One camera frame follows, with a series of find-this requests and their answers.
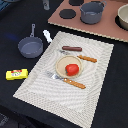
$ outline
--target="fabric texture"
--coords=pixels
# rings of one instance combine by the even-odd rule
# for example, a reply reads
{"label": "fabric texture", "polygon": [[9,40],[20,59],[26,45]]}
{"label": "fabric texture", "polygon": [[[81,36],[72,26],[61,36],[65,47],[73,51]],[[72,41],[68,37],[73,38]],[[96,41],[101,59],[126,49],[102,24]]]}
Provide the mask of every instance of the fabric texture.
{"label": "fabric texture", "polygon": [[[80,77],[74,79],[86,85],[84,90],[59,80],[52,80],[44,74],[47,69],[56,73],[53,68],[55,60],[63,56],[57,49],[63,45],[81,46],[82,55],[86,54],[98,60],[96,64],[84,61],[84,71]],[[80,127],[90,128],[112,49],[112,44],[59,31],[14,97],[63,117]]]}

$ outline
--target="yellow toy block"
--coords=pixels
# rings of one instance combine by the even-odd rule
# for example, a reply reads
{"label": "yellow toy block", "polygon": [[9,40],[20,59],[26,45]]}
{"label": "yellow toy block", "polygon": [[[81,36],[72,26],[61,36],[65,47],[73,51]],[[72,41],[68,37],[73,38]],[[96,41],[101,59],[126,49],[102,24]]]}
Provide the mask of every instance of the yellow toy block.
{"label": "yellow toy block", "polygon": [[7,80],[23,79],[28,77],[27,69],[13,70],[6,72]]}

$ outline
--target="pink surface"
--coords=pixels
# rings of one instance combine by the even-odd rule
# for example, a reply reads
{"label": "pink surface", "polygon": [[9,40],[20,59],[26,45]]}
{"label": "pink surface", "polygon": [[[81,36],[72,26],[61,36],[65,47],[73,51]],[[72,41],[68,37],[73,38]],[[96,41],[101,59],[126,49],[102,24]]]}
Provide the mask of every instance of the pink surface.
{"label": "pink surface", "polygon": [[[79,6],[71,6],[68,3],[69,0],[64,0],[57,10],[48,19],[50,24],[59,25],[62,27],[68,27],[70,29],[75,29],[87,33],[97,34],[99,36],[106,36],[107,38],[114,38],[117,40],[128,41],[128,31],[121,29],[115,23],[115,17],[118,14],[119,7],[127,4],[123,2],[108,1],[107,6],[104,8],[102,13],[101,21],[97,24],[88,25],[81,22],[81,11]],[[63,19],[59,16],[59,13],[63,9],[73,9],[76,11],[76,17],[73,19]]]}

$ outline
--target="table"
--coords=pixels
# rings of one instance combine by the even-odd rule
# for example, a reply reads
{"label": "table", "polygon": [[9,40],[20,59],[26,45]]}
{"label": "table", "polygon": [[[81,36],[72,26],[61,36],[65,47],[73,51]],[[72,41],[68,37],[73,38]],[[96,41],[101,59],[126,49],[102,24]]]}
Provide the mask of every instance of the table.
{"label": "table", "polygon": [[42,39],[44,51],[49,46],[43,35],[45,29],[51,33],[52,39],[58,31],[63,31],[114,44],[91,128],[127,128],[128,44],[48,24],[48,18],[62,1],[50,0],[50,10],[46,11],[42,0],[22,0],[0,19],[0,105],[54,128],[80,128],[61,117],[14,98],[13,94],[23,79],[5,79],[6,71],[26,68],[30,72],[41,57],[26,59],[17,47],[21,39],[30,36],[31,24],[35,23],[35,36]]}

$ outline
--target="red tomato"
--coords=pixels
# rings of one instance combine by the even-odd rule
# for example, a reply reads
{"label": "red tomato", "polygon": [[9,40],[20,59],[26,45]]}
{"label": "red tomato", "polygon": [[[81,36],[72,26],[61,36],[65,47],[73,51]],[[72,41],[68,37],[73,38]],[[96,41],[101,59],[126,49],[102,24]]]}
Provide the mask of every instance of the red tomato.
{"label": "red tomato", "polygon": [[69,64],[65,67],[68,76],[76,75],[79,72],[79,67],[77,64]]}

